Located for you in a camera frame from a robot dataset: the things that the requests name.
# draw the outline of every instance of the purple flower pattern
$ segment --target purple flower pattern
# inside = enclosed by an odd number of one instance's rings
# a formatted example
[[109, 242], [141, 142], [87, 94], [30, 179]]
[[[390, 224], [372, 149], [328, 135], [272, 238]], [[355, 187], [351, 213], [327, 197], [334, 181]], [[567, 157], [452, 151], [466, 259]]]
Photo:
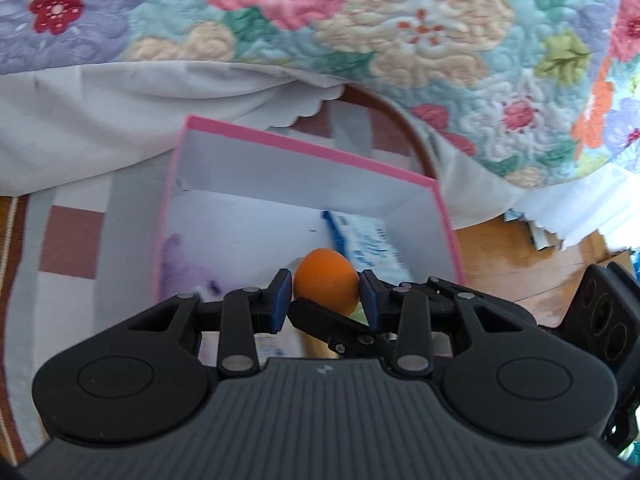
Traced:
[[615, 18], [620, 0], [602, 0], [601, 4], [591, 4], [579, 10], [570, 21], [581, 40], [592, 52], [588, 74], [591, 81], [596, 79], [598, 70], [609, 51], [612, 20]]
[[604, 145], [613, 154], [640, 138], [640, 101], [626, 97], [620, 101], [619, 110], [610, 110], [604, 127]]
[[59, 35], [34, 30], [33, 0], [0, 0], [0, 74], [113, 60], [129, 43], [127, 11], [145, 0], [82, 0]]

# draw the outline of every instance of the blue and white package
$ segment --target blue and white package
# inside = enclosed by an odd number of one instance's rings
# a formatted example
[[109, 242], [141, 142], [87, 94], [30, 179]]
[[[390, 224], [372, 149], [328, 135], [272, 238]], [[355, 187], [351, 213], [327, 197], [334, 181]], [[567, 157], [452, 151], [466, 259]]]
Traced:
[[337, 211], [323, 211], [322, 218], [331, 229], [335, 250], [358, 272], [371, 269], [379, 280], [394, 285], [413, 281], [383, 220]]

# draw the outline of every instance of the brown rug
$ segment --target brown rug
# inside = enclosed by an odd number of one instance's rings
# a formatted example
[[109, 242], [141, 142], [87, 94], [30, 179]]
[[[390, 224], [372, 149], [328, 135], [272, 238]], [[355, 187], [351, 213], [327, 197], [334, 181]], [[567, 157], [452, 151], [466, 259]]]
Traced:
[[9, 405], [4, 374], [4, 323], [11, 288], [22, 256], [22, 235], [28, 197], [0, 197], [0, 453], [17, 465], [26, 459]]

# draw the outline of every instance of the ribbed black surface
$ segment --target ribbed black surface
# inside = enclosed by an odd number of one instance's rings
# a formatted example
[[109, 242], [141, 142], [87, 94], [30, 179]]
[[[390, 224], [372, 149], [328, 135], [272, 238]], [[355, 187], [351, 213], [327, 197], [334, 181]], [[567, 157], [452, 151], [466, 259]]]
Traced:
[[271, 360], [223, 382], [171, 434], [121, 449], [59, 440], [30, 480], [604, 480], [628, 471], [596, 440], [507, 446], [454, 420], [430, 386], [373, 360]]

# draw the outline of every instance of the red flower pattern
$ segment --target red flower pattern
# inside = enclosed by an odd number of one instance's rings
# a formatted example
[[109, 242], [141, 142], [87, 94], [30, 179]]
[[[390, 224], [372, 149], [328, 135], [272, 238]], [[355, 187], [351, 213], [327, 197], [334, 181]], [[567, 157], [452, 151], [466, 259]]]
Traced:
[[69, 23], [82, 15], [82, 0], [32, 0], [29, 10], [36, 15], [33, 30], [37, 33], [47, 30], [54, 35], [66, 31]]
[[640, 139], [640, 128], [635, 128], [626, 138], [626, 146], [631, 146], [638, 139]]
[[640, 54], [640, 0], [620, 0], [618, 15], [611, 29], [611, 57], [622, 62]]
[[507, 133], [517, 132], [523, 133], [521, 128], [529, 126], [536, 117], [536, 110], [529, 99], [519, 99], [511, 104], [502, 103], [504, 119], [502, 122], [507, 127]]
[[468, 156], [474, 156], [478, 152], [476, 145], [471, 140], [462, 135], [446, 131], [449, 127], [449, 111], [444, 106], [423, 104], [412, 108], [411, 111], [461, 152], [466, 153]]

